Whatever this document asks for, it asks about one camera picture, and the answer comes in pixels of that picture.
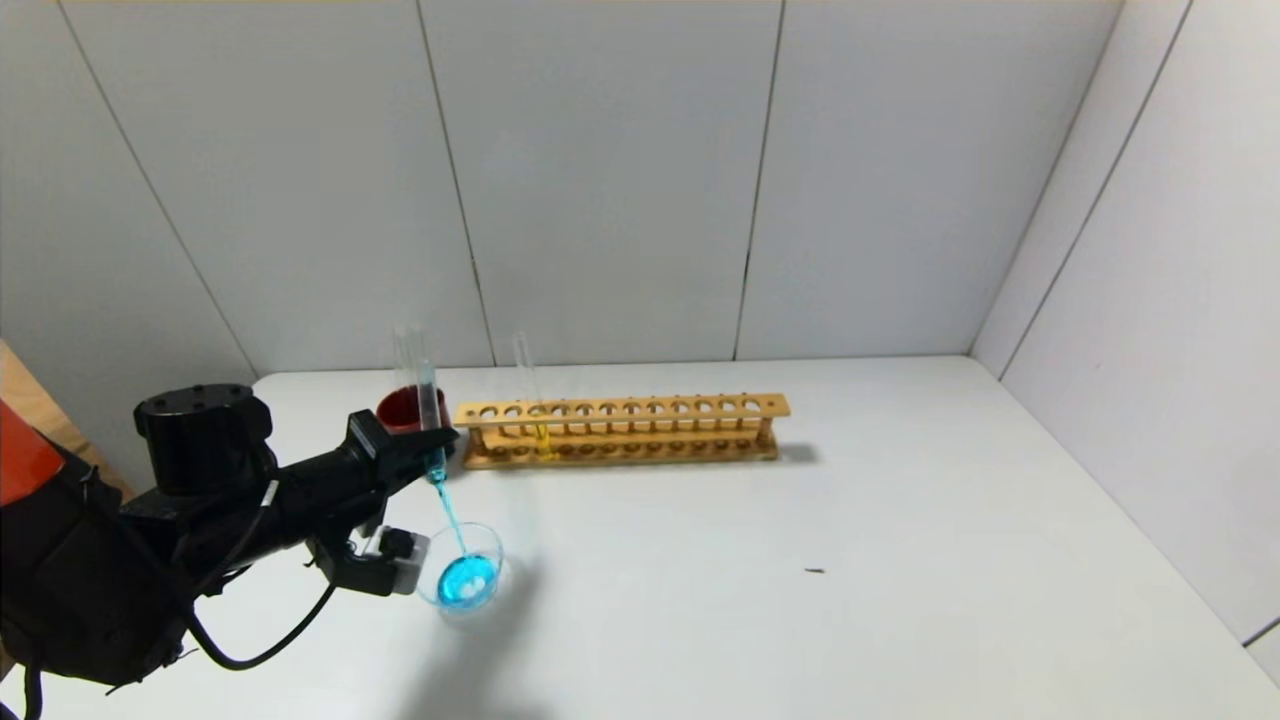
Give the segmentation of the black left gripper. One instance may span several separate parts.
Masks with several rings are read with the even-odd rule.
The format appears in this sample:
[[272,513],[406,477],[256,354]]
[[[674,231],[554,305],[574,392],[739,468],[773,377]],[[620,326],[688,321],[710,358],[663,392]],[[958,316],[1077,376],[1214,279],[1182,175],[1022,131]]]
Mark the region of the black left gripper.
[[282,527],[369,530],[410,480],[448,477],[458,438],[451,427],[393,436],[371,411],[353,413],[335,448],[279,469],[274,507]]

